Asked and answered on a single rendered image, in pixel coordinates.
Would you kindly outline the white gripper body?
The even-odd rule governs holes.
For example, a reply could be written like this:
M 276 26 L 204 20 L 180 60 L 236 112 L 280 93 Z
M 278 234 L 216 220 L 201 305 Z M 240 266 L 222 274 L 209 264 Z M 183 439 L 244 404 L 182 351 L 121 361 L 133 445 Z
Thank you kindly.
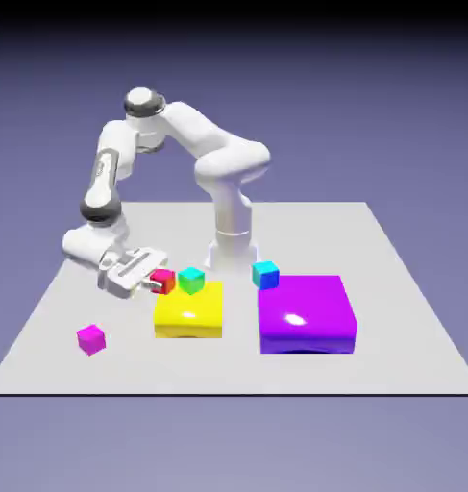
M 128 250 L 107 270 L 106 290 L 120 299 L 128 299 L 167 261 L 168 255 L 162 250 L 150 247 Z

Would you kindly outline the small red cube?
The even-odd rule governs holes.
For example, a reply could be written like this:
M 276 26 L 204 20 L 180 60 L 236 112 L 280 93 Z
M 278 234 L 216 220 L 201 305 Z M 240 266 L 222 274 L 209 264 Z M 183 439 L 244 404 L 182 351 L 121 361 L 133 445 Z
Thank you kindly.
M 161 291 L 153 291 L 154 293 L 167 295 L 175 288 L 176 273 L 170 269 L 156 269 L 150 274 L 149 280 L 162 283 Z

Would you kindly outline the small green cube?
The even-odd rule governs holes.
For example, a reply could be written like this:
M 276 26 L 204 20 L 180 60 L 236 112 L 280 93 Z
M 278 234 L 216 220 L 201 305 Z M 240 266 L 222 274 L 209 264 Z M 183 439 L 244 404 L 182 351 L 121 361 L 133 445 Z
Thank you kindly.
M 179 288 L 193 295 L 201 291 L 205 286 L 205 272 L 195 267 L 187 267 L 178 274 Z

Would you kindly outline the small magenta cube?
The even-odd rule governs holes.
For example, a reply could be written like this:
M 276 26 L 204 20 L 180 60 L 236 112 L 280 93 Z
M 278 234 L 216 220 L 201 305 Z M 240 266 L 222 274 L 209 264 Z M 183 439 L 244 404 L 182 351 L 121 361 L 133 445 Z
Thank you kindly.
M 96 325 L 89 325 L 76 332 L 80 349 L 92 356 L 107 346 L 105 333 Z

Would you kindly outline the small blue cube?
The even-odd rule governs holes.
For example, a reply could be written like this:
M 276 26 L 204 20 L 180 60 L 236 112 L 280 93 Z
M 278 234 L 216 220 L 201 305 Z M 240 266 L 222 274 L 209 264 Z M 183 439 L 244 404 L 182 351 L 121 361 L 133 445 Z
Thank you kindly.
M 252 280 L 258 290 L 276 288 L 280 281 L 280 270 L 271 260 L 255 262 L 252 265 Z

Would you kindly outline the large yellow box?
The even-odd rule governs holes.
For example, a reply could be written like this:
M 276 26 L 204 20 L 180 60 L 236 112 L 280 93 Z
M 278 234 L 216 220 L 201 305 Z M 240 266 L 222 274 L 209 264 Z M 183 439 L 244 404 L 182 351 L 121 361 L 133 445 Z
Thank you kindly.
M 194 294 L 176 287 L 159 295 L 153 314 L 156 338 L 221 338 L 223 292 L 221 282 L 206 282 Z

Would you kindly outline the large purple box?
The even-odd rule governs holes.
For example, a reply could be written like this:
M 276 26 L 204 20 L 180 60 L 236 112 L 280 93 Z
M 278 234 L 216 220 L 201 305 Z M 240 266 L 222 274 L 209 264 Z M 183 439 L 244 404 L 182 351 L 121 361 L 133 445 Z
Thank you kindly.
M 350 354 L 357 319 L 336 275 L 282 275 L 258 292 L 259 345 L 263 354 Z

